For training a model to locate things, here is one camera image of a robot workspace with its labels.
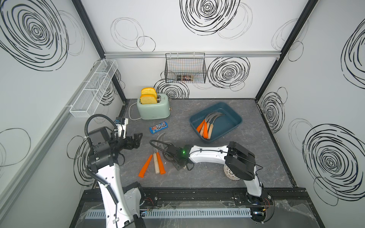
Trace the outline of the orange handled sickle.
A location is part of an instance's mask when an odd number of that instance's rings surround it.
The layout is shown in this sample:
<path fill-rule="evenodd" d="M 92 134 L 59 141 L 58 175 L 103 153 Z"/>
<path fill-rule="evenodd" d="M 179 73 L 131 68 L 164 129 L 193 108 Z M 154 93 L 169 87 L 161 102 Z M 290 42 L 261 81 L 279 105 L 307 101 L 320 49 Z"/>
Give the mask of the orange handled sickle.
<path fill-rule="evenodd" d="M 209 113 L 204 119 L 203 121 L 200 123 L 200 125 L 196 128 L 196 130 L 199 132 L 200 135 L 203 135 L 203 131 L 204 131 L 204 125 L 207 124 L 215 115 L 217 114 L 217 112 L 212 112 Z"/>

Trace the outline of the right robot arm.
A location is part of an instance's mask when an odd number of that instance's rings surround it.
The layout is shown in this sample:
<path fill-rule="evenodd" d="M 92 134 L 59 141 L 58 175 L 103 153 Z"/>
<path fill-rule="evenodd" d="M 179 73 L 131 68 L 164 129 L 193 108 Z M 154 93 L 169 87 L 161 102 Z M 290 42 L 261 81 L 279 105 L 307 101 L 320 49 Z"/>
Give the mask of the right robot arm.
<path fill-rule="evenodd" d="M 259 165 L 255 155 L 236 142 L 220 147 L 186 145 L 183 148 L 167 143 L 163 152 L 180 167 L 196 163 L 221 164 L 228 169 L 228 174 L 244 181 L 249 196 L 262 196 L 263 187 L 257 175 Z"/>

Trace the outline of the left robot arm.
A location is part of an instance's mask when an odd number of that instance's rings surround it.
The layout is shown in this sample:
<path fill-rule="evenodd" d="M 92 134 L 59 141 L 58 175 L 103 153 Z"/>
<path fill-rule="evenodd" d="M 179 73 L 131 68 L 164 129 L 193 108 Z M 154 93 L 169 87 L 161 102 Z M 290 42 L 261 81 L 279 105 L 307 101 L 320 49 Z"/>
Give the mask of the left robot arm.
<path fill-rule="evenodd" d="M 145 222 L 140 215 L 140 206 L 144 202 L 141 184 L 134 182 L 126 188 L 120 179 L 118 157 L 122 150 L 137 149 L 142 133 L 127 136 L 127 119 L 119 118 L 116 122 L 100 114 L 113 125 L 113 129 L 101 127 L 89 131 L 88 127 L 94 114 L 85 123 L 85 138 L 90 147 L 85 172 L 95 179 L 100 187 L 105 209 L 106 227 L 108 228 L 144 228 Z"/>

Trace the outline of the wooden handled sickle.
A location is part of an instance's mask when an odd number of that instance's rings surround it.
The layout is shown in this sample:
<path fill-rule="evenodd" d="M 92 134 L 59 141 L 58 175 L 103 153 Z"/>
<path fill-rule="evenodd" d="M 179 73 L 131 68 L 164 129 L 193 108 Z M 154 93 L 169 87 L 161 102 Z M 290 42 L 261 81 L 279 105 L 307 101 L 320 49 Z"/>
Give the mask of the wooden handled sickle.
<path fill-rule="evenodd" d="M 216 117 L 217 115 L 219 114 L 219 112 L 212 112 L 210 114 L 208 114 L 204 120 L 202 121 L 202 123 L 199 125 L 199 127 L 197 128 L 197 130 L 199 130 L 199 134 L 207 139 L 207 136 L 208 136 L 208 128 L 209 128 L 209 125 L 210 125 L 210 121 Z"/>

